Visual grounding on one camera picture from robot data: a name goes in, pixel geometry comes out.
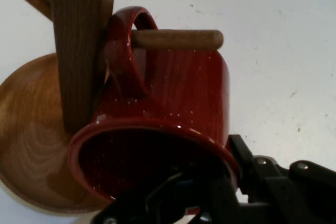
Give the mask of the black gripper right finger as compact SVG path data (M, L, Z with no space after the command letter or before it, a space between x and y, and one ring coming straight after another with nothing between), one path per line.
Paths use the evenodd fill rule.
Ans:
M228 137L238 164L238 187L248 197L244 219L261 223L335 223L335 171L300 160L281 167L253 155L240 135Z

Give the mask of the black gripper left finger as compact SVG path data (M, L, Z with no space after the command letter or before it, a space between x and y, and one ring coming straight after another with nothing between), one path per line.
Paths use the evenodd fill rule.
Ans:
M237 179L229 175L164 175L150 178L119 196L91 223L175 223L188 215L202 223L220 214L220 197L234 197Z

